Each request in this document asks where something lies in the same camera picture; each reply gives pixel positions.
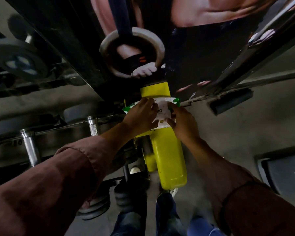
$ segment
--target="yellow pad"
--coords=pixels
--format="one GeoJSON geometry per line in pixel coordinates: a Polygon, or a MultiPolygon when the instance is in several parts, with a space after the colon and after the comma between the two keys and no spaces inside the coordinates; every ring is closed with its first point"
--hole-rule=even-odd
{"type": "MultiPolygon", "coordinates": [[[[142,97],[170,97],[168,83],[141,88],[142,97]]],[[[138,137],[150,135],[153,153],[144,155],[148,171],[158,170],[164,190],[179,188],[187,183],[185,159],[181,143],[171,127],[151,130],[138,137]]]]}

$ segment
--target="blue jeans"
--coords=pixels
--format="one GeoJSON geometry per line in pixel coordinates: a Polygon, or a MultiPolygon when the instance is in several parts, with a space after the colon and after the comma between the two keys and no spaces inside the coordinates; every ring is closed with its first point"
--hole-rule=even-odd
{"type": "MultiPolygon", "coordinates": [[[[224,236],[218,228],[200,216],[191,219],[188,231],[185,232],[170,193],[158,197],[155,217],[157,236],[224,236]]],[[[120,213],[111,236],[143,236],[145,219],[146,213],[120,213]]]]}

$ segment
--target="maroon shirt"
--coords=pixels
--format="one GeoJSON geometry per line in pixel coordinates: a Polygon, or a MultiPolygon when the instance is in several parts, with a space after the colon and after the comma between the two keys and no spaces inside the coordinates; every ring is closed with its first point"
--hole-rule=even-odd
{"type": "MultiPolygon", "coordinates": [[[[0,235],[64,235],[113,160],[101,136],[84,138],[0,186],[0,235]]],[[[295,235],[295,207],[226,160],[205,178],[214,214],[233,235],[295,235]]]]}

